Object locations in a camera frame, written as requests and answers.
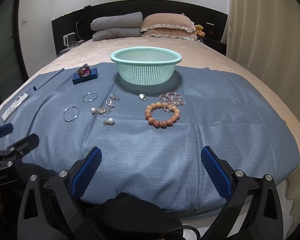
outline pillow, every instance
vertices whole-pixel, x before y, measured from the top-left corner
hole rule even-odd
[[[92,36],[92,41],[140,37],[140,28],[111,28],[98,31]]]
[[[152,29],[147,30],[142,33],[143,37],[158,37],[158,38],[178,38],[178,39],[185,39],[196,41],[197,35],[195,33],[189,33],[185,30],[175,30],[175,29]]]
[[[110,28],[140,28],[142,24],[142,13],[130,13],[126,15],[100,17],[91,23],[93,31],[101,31]]]
[[[195,31],[193,22],[187,16],[174,13],[156,13],[147,16],[143,20],[140,31],[144,32],[155,28],[179,29],[189,33]]]

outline orange beaded bracelet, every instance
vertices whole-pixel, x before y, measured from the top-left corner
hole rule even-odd
[[[146,120],[148,120],[149,124],[153,124],[153,126],[156,128],[158,128],[158,127],[165,128],[167,126],[173,125],[173,123],[175,123],[180,118],[180,110],[176,106],[171,106],[171,111],[174,112],[174,114],[171,118],[169,118],[166,121],[155,120],[152,117],[152,114],[151,114],[152,111],[155,110],[156,108],[161,108],[161,107],[165,107],[165,106],[166,106],[166,103],[160,103],[160,102],[152,103],[151,105],[147,106],[145,113],[146,113]]]

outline small blue jewelry box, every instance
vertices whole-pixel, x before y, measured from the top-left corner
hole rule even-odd
[[[72,78],[72,83],[74,85],[76,85],[76,84],[79,84],[81,82],[85,82],[85,81],[92,80],[92,79],[95,79],[95,78],[98,78],[98,70],[97,70],[97,68],[92,68],[91,69],[91,74],[89,76],[86,76],[86,77],[80,77],[78,72],[74,73],[73,78]]]

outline blue cloth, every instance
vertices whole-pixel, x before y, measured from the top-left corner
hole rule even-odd
[[[103,203],[127,192],[187,216],[216,210],[225,203],[200,162],[201,149],[206,145],[234,170],[260,178],[269,173],[276,184],[300,163],[297,144],[286,123],[237,74],[177,66],[166,83],[140,87],[124,82],[115,64],[96,67],[97,79],[77,85],[72,84],[77,69],[32,80],[20,92],[28,93],[29,98],[8,119],[14,131],[0,139],[0,149],[36,133],[39,147],[22,161],[60,171],[69,169],[97,146],[102,150],[102,163],[83,200]],[[181,93],[186,105],[179,107],[181,118],[173,127],[156,129],[145,120],[146,106],[159,101],[159,93],[171,90]],[[88,92],[99,94],[91,102],[94,107],[106,108],[110,94],[121,100],[114,101],[110,114],[93,116],[90,103],[82,102]],[[147,101],[138,98],[141,92]],[[1,114],[17,96],[0,111],[0,125]],[[74,121],[65,122],[64,109],[71,105],[78,106],[80,114]],[[69,119],[77,109],[71,111],[67,111]],[[158,120],[171,115],[162,109],[153,111]],[[109,117],[115,119],[115,124],[104,126],[103,121]]]

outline basket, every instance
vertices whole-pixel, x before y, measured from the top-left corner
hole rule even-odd
[[[173,74],[182,56],[169,49],[133,47],[120,49],[111,54],[120,76],[135,85],[158,85]]]

